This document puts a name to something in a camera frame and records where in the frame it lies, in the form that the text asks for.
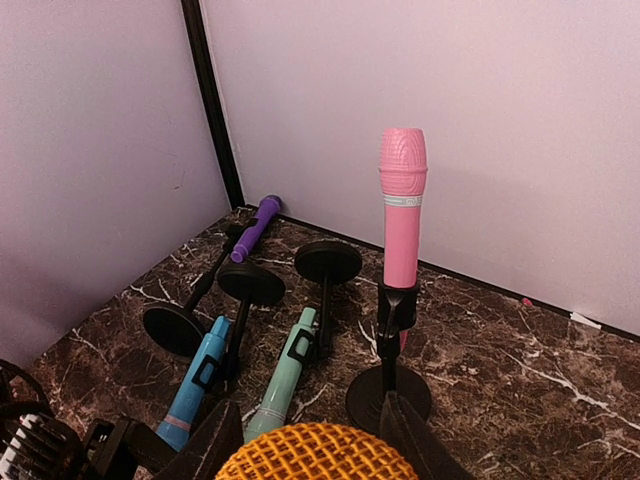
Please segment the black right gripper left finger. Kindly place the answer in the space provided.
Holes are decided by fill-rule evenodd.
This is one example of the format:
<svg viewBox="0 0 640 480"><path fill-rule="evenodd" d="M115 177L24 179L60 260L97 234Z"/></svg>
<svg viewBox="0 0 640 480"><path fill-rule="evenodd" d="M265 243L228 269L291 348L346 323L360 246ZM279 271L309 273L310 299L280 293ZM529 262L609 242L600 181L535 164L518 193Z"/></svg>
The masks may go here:
<svg viewBox="0 0 640 480"><path fill-rule="evenodd" d="M214 479L225 462L243 444L239 406L232 400L221 400L191 436L187 445L154 479Z"/></svg>

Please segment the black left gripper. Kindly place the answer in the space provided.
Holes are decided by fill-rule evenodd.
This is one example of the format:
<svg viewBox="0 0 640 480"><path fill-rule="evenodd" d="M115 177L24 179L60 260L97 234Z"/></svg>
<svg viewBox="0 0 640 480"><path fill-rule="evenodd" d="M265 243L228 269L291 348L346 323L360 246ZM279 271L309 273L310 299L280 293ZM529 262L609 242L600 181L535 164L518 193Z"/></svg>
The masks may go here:
<svg viewBox="0 0 640 480"><path fill-rule="evenodd" d="M115 423L94 420L84 439L85 465L80 479L130 480L142 467L158 474L175 450L145 423L122 417Z"/></svg>

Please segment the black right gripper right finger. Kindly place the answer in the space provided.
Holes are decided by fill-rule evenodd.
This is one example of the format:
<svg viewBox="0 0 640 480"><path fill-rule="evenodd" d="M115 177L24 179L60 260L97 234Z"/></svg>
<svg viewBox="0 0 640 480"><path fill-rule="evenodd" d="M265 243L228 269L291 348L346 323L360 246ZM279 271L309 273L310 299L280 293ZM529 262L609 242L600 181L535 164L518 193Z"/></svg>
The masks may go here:
<svg viewBox="0 0 640 480"><path fill-rule="evenodd" d="M420 479L474 478L446 450L408 400L396 391L385 395L379 437L411 464Z"/></svg>

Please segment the orange toy microphone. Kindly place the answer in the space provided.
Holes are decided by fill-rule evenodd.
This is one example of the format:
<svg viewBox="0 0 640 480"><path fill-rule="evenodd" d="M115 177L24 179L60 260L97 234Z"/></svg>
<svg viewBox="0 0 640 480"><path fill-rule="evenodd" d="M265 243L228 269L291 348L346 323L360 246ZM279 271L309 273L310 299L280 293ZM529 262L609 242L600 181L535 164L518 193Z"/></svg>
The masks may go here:
<svg viewBox="0 0 640 480"><path fill-rule="evenodd" d="M416 479L396 449L362 430L331 423L298 423L242 446L218 479Z"/></svg>

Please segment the black stand with pink microphone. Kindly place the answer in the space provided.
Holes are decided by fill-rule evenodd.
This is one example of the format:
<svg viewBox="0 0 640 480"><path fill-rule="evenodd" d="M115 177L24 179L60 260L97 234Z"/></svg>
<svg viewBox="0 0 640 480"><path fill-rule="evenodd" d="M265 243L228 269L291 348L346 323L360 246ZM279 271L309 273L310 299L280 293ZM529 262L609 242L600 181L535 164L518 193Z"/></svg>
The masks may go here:
<svg viewBox="0 0 640 480"><path fill-rule="evenodd" d="M381 364L362 371L346 394L350 423L377 435L386 394L396 392L406 399L425 421L432 408L427 383L415 371L397 363L402 350L401 333L416 323L419 286L398 288L378 285L376 350Z"/></svg>

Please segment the pink toy microphone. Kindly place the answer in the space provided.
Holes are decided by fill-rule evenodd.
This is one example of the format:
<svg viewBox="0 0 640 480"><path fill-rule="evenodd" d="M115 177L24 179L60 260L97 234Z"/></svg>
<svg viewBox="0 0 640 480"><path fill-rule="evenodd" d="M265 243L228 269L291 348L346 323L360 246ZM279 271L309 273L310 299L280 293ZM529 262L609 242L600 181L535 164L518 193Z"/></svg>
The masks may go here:
<svg viewBox="0 0 640 480"><path fill-rule="evenodd" d="M421 205L427 181L427 149L419 128L389 128L380 148L379 173L384 202L383 283L416 285Z"/></svg>

